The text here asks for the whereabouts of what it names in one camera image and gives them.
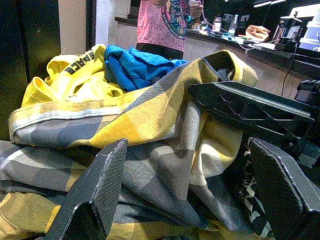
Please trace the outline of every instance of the countertop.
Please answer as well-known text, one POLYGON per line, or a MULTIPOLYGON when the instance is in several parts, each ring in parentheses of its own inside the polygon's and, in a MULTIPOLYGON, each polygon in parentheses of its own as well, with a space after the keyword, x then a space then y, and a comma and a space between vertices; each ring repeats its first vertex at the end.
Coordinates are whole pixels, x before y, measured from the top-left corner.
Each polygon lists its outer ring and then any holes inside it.
MULTIPOLYGON (((133 27, 136 27, 138 24, 138 21, 136 19, 123 17, 115 17, 115 21, 119 22, 120 24, 133 27)), ((241 48, 235 41, 229 41, 211 35, 203 35, 190 29, 186 30, 186 37, 214 44, 224 44, 227 47, 235 49, 239 52, 245 52, 245 50, 241 48)), ((282 71, 289 70, 293 57, 293 53, 277 51, 265 47, 262 47, 261 49, 249 50, 247 51, 247 55, 253 59, 259 60, 262 63, 268 64, 282 71)), ((293 60, 291 71, 307 76, 311 79, 320 79, 320 59, 296 54, 293 60)))

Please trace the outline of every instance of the graphic print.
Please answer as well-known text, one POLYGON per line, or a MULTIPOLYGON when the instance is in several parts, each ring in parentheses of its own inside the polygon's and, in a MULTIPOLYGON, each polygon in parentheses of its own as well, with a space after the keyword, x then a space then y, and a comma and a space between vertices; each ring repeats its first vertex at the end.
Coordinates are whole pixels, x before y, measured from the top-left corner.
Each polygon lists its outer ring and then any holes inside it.
POLYGON ((189 0, 169 0, 161 8, 164 24, 178 39, 186 39, 189 0))

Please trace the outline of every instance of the gray and yellow checkered cloth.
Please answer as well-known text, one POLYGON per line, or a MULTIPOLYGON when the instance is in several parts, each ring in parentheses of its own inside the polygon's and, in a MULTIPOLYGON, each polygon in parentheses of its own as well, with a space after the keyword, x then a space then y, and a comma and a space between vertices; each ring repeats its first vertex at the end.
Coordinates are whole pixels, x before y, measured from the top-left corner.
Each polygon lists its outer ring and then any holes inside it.
POLYGON ((0 203, 0 239, 46 233, 90 163, 85 159, 94 150, 88 149, 126 138, 130 147, 108 240, 259 240, 221 179, 242 132, 212 119, 188 95, 191 84, 218 81, 220 69, 230 80, 256 84, 251 68, 220 51, 139 90, 126 107, 127 101, 110 97, 46 100, 13 112, 12 143, 0 142, 0 187, 10 192, 0 203))

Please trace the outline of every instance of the light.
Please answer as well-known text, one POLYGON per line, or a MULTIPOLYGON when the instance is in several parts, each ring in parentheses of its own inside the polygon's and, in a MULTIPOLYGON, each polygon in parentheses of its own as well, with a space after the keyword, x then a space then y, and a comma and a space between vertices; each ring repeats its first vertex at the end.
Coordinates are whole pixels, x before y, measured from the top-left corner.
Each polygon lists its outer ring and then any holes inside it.
POLYGON ((271 2, 271 5, 283 3, 285 1, 287 1, 287 0, 276 0, 276 1, 271 2))
POLYGON ((260 7, 263 7, 263 6, 267 6, 267 5, 271 4, 271 3, 272 3, 271 1, 266 1, 266 2, 263 2, 263 3, 260 3, 260 4, 256 4, 253 7, 254 8, 260 8, 260 7))
POLYGON ((287 1, 287 0, 266 1, 266 2, 263 2, 263 3, 260 3, 260 4, 256 4, 253 7, 254 8, 260 8, 260 7, 267 6, 267 5, 275 5, 275 4, 283 3, 285 1, 287 1))

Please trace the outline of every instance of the pink t-shirt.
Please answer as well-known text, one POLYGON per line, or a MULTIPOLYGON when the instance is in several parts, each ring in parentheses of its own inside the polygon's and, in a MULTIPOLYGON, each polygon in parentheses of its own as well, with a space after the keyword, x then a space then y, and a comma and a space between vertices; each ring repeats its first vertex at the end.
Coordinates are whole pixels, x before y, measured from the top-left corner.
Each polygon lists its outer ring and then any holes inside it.
POLYGON ((184 51, 189 0, 168 0, 157 8, 141 0, 138 17, 138 43, 155 44, 184 51))

